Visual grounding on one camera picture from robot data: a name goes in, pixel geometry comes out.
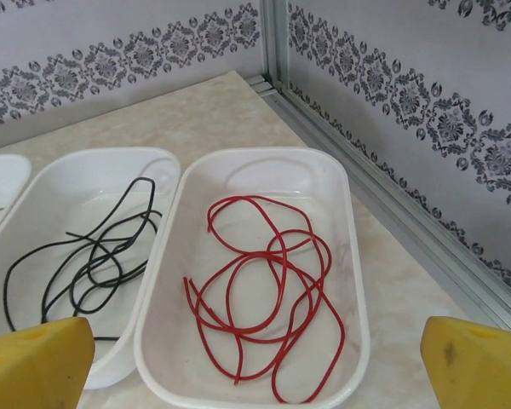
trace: beige countertop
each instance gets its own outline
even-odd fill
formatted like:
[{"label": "beige countertop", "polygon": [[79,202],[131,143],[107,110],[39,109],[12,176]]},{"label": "beige countertop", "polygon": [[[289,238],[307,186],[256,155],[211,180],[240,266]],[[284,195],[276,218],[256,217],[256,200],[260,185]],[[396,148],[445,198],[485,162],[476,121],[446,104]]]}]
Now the beige countertop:
[{"label": "beige countertop", "polygon": [[[148,146],[171,151],[184,170],[229,147],[303,146],[299,137],[235,72],[0,149],[46,164],[92,147]],[[438,409],[419,352],[431,315],[463,317],[382,224],[353,199],[370,323],[370,363],[344,409]],[[107,389],[86,391],[80,409],[165,409],[132,373]]]}]

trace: red wire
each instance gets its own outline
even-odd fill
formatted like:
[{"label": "red wire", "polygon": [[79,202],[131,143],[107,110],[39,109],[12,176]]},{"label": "red wire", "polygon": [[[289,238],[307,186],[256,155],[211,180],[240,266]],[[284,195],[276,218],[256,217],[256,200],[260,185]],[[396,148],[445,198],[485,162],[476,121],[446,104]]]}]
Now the red wire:
[{"label": "red wire", "polygon": [[[307,229],[300,229],[300,228],[291,228],[284,230],[280,232],[276,226],[274,225],[271,218],[268,216],[268,214],[263,210],[261,205],[257,203],[257,201],[264,201],[268,202],[274,205],[278,205],[281,207],[284,207],[288,210],[293,210],[294,212],[298,213],[302,216],[304,219]],[[271,238],[269,243],[267,244],[267,248],[265,250],[260,251],[247,251],[247,250],[241,250],[233,245],[230,245],[227,243],[215,230],[214,227],[214,221],[215,218],[223,212],[228,206],[233,205],[237,202],[244,201],[249,204],[251,204],[253,207],[255,207],[267,225],[272,229],[274,236]],[[329,379],[331,373],[333,372],[333,369],[335,368],[335,365],[337,361],[339,360],[339,357],[341,355],[342,349],[344,348],[344,344],[346,342],[347,338],[347,331],[345,329],[345,325],[342,323],[341,316],[337,313],[336,309],[331,304],[329,298],[325,295],[324,292],[324,280],[328,273],[331,270],[331,264],[332,264],[332,256],[330,247],[318,236],[314,233],[312,223],[310,222],[309,217],[305,212],[302,210],[296,208],[295,206],[292,206],[290,204],[286,204],[283,202],[280,202],[275,199],[266,198],[260,195],[244,195],[244,196],[231,196],[228,198],[224,198],[222,200],[219,200],[215,202],[213,205],[210,206],[207,212],[207,223],[208,223],[208,231],[214,235],[214,237],[226,248],[228,248],[230,251],[233,251],[234,253],[237,253],[238,256],[236,256],[233,260],[231,260],[228,264],[226,264],[223,268],[221,268],[219,271],[217,271],[215,274],[213,274],[201,287],[200,290],[197,289],[197,286],[193,282],[192,279],[188,279],[187,277],[184,278],[184,289],[186,292],[187,297],[187,303],[189,305],[189,308],[191,309],[195,320],[197,322],[197,328],[198,328],[198,334],[201,337],[201,342],[204,346],[204,350],[206,351],[206,354],[209,356],[210,361],[212,364],[216,367],[216,369],[221,372],[224,376],[229,377],[234,380],[234,384],[238,384],[240,381],[249,381],[254,380],[259,377],[264,376],[269,371],[272,370],[272,376],[271,376],[271,386],[273,389],[273,394],[275,398],[281,402],[281,403],[287,403],[286,400],[282,398],[278,391],[277,386],[277,375],[278,370],[282,363],[284,362],[285,357],[287,354],[293,349],[297,341],[302,337],[304,331],[308,328],[310,323],[312,322],[313,318],[316,316],[317,312],[319,311],[320,305],[322,301],[324,301],[324,304],[328,307],[328,309],[333,313],[334,317],[336,318],[337,324],[339,326],[339,330],[341,333],[341,337],[339,340],[339,345],[337,346],[336,353],[333,357],[333,360],[331,361],[324,377],[320,381],[318,387],[314,390],[314,392],[302,403],[308,403],[313,401],[321,392],[322,388],[325,386],[325,383]],[[308,238],[300,241],[299,243],[292,245],[291,247],[287,247],[284,242],[284,236],[289,234],[300,234],[300,235],[306,235]],[[278,242],[279,249],[273,250],[274,245]],[[312,244],[313,248],[316,250],[316,253],[318,255],[319,259],[319,266],[320,266],[320,275],[318,279],[315,279],[311,274],[307,273],[306,271],[298,268],[296,265],[294,265],[289,259],[288,254],[292,251],[299,250],[305,245]],[[325,257],[322,253],[322,250],[320,246],[324,247]],[[273,311],[269,314],[268,317],[266,317],[260,324],[254,325],[252,327],[237,327],[234,324],[234,318],[233,318],[233,309],[231,307],[231,294],[233,290],[233,284],[235,279],[238,277],[238,274],[241,273],[243,266],[253,260],[256,259],[262,259],[267,261],[267,265],[271,271],[271,274],[273,275],[274,281],[276,282],[277,286],[277,300],[273,307]],[[277,269],[275,268],[275,264],[278,264],[281,266],[281,274],[278,273]],[[230,271],[231,275],[229,277],[229,280],[227,282],[227,288],[226,288],[226,294],[225,294],[225,304],[226,304],[226,315],[227,320],[224,320],[218,316],[218,314],[215,313],[215,311],[208,306],[206,301],[204,300],[204,293],[215,283],[215,281],[220,278],[224,273],[227,271]],[[280,310],[280,307],[282,306],[282,302],[284,299],[284,292],[286,287],[286,277],[288,275],[288,272],[291,271],[296,274],[296,277],[301,281],[304,292],[296,299],[296,301],[293,303],[291,310],[290,310],[290,319],[288,322],[288,328],[286,330],[286,333],[282,336],[270,338],[270,339],[261,339],[258,337],[255,337],[255,334],[265,328],[267,328],[277,317],[278,312]],[[316,301],[313,300],[313,291],[317,291],[318,296]],[[193,302],[192,300],[192,292],[194,293],[196,300]],[[297,326],[297,328],[294,329],[294,323],[295,323],[295,317],[296,317],[296,310],[301,303],[307,299],[308,300],[308,311],[307,315],[305,316],[302,323]],[[204,319],[201,316],[200,309],[203,309],[204,312],[214,321],[214,323]],[[237,364],[237,370],[235,373],[231,373],[227,371],[217,360],[217,358],[214,356],[208,341],[206,339],[206,336],[204,334],[204,327],[207,329],[220,331],[229,333],[234,336],[235,342],[237,344],[238,348],[238,364]],[[250,375],[243,375],[243,365],[244,365],[244,347],[243,342],[247,343],[255,343],[255,344],[279,344],[278,352],[274,355],[274,357],[271,359],[271,361],[260,371],[257,373],[253,373]]]}]

